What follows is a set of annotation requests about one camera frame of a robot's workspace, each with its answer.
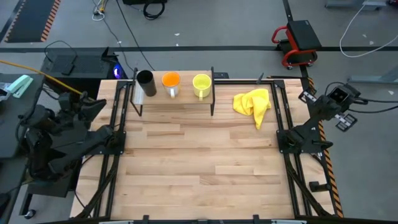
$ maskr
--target black mug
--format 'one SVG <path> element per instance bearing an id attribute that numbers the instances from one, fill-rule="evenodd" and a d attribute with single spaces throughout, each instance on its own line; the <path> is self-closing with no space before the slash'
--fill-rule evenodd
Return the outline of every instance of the black mug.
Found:
<path id="1" fill-rule="evenodd" d="M 154 96 L 156 94 L 156 86 L 154 74 L 151 71 L 143 70 L 137 74 L 137 82 L 144 90 L 145 95 Z"/>

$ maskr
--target mug handle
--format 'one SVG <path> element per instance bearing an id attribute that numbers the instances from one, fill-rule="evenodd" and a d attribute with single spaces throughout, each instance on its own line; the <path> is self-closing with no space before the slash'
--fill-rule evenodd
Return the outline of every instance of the mug handle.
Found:
<path id="1" fill-rule="evenodd" d="M 172 98 L 175 98 L 175 93 L 174 93 L 174 89 L 170 89 L 170 96 L 172 96 Z"/>

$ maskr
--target rubber mat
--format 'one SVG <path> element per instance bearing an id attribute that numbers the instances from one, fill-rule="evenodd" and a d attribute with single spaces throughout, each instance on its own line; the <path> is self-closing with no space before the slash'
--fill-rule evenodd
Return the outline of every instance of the rubber mat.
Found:
<path id="1" fill-rule="evenodd" d="M 60 0 L 24 0 L 4 39 L 7 43 L 47 40 Z"/>

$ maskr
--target cup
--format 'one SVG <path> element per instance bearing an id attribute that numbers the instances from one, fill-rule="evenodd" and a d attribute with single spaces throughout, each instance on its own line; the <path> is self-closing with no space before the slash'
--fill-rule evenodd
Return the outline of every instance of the cup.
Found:
<path id="1" fill-rule="evenodd" d="M 137 74 L 137 82 L 144 90 L 145 95 L 154 96 L 156 94 L 154 74 L 151 71 L 140 71 Z"/>
<path id="2" fill-rule="evenodd" d="M 208 96 L 211 90 L 211 78 L 205 74 L 195 75 L 193 78 L 193 92 L 197 97 L 199 97 L 200 101 L 203 101 L 203 98 Z"/>
<path id="3" fill-rule="evenodd" d="M 167 72 L 162 77 L 166 92 L 174 99 L 180 89 L 180 75 L 177 72 Z"/>

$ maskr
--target yellow cloth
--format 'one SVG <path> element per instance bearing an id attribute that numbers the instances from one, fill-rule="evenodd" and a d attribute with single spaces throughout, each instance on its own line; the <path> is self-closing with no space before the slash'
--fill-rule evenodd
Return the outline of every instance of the yellow cloth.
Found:
<path id="1" fill-rule="evenodd" d="M 256 128 L 261 128 L 262 119 L 267 109 L 271 108 L 269 101 L 268 90 L 257 89 L 249 93 L 241 93 L 234 96 L 234 110 L 244 115 L 252 115 L 254 113 L 254 120 Z"/>

